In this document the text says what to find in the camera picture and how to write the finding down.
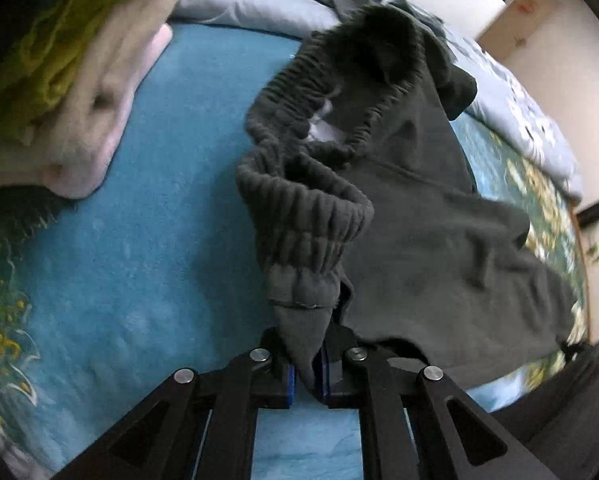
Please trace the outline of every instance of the triangular cutout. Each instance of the triangular cutout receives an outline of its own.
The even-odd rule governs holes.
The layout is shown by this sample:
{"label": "triangular cutout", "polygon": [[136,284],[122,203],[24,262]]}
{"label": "triangular cutout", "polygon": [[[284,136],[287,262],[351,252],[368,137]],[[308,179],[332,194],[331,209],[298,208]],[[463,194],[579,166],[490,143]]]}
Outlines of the triangular cutout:
{"label": "triangular cutout", "polygon": [[142,468],[153,449],[170,403],[159,401],[141,420],[138,420],[110,447],[110,453],[135,467]]}
{"label": "triangular cutout", "polygon": [[464,404],[457,399],[451,399],[447,406],[471,465],[480,466],[505,455],[508,451],[506,444],[476,418]]}

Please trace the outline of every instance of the gray bedding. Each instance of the gray bedding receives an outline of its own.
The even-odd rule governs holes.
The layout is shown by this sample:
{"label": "gray bedding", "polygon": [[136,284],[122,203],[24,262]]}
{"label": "gray bedding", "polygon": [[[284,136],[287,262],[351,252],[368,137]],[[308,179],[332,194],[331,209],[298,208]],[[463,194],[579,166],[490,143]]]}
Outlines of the gray bedding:
{"label": "gray bedding", "polygon": [[[417,11],[426,14],[425,10]],[[316,0],[180,0],[173,15],[196,23],[252,28],[296,38],[339,23],[337,13]],[[477,80],[477,97],[467,113],[506,139],[579,203],[582,178],[557,123],[542,113],[508,69],[483,53],[474,41],[447,25],[445,31],[457,57],[455,64]]]}

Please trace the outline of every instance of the metal bolt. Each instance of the metal bolt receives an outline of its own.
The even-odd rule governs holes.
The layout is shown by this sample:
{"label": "metal bolt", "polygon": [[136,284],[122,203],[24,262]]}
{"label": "metal bolt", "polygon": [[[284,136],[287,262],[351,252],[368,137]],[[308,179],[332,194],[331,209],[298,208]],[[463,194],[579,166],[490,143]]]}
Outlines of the metal bolt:
{"label": "metal bolt", "polygon": [[177,370],[174,375],[175,381],[180,384],[190,383],[193,377],[195,377],[195,372],[190,368],[181,368],[180,370]]}
{"label": "metal bolt", "polygon": [[250,358],[257,363],[263,363],[269,357],[270,352],[268,352],[268,350],[266,350],[265,348],[256,348],[255,350],[252,350],[250,352]]}
{"label": "metal bolt", "polygon": [[441,371],[441,368],[436,366],[426,366],[423,369],[423,376],[429,381],[439,381],[442,377],[444,377],[444,372]]}
{"label": "metal bolt", "polygon": [[364,361],[368,356],[369,353],[361,346],[354,346],[353,348],[348,348],[348,350],[346,350],[346,357],[348,357],[350,361]]}

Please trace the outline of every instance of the yellow fabric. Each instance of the yellow fabric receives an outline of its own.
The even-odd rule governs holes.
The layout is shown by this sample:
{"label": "yellow fabric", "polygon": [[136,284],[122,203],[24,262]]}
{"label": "yellow fabric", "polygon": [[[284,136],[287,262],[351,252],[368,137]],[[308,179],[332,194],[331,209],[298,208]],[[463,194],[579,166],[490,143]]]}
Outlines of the yellow fabric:
{"label": "yellow fabric", "polygon": [[23,139],[26,126],[58,105],[117,1],[63,0],[13,44],[0,62],[0,139]]}

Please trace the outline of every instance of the wooden panel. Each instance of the wooden panel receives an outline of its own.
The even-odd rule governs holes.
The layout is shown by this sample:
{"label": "wooden panel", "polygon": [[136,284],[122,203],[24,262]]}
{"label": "wooden panel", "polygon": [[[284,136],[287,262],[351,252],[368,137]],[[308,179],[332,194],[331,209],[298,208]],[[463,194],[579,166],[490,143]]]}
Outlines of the wooden panel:
{"label": "wooden panel", "polygon": [[478,38],[477,43],[503,62],[557,10],[558,0],[514,0]]}

